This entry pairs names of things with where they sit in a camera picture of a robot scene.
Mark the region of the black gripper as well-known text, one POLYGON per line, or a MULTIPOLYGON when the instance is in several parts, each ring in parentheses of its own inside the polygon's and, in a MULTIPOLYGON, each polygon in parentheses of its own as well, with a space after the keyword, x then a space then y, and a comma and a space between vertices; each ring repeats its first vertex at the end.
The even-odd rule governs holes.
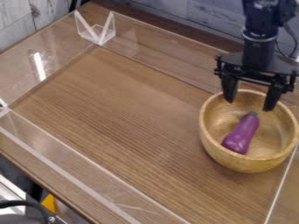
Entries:
POLYGON ((299 63, 276 53, 266 66, 254 68, 243 64, 243 53, 234 52, 216 56, 215 74, 220 78, 223 95, 228 102, 235 100, 240 81, 270 87, 263 110, 271 111, 282 93, 295 89, 299 63))

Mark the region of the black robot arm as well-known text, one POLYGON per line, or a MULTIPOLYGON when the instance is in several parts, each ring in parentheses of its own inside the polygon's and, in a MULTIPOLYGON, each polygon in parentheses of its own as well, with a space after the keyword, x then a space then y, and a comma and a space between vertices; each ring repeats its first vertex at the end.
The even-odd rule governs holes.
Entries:
POLYGON ((264 111, 271 111, 282 94, 295 90, 299 62, 291 57, 299 45, 288 21, 295 17, 295 0, 242 0, 246 22, 242 27, 243 50, 219 54, 214 73, 219 76, 224 99, 232 103, 239 81, 267 86, 264 111), (294 38, 294 50, 284 55, 278 46, 279 28, 294 38))

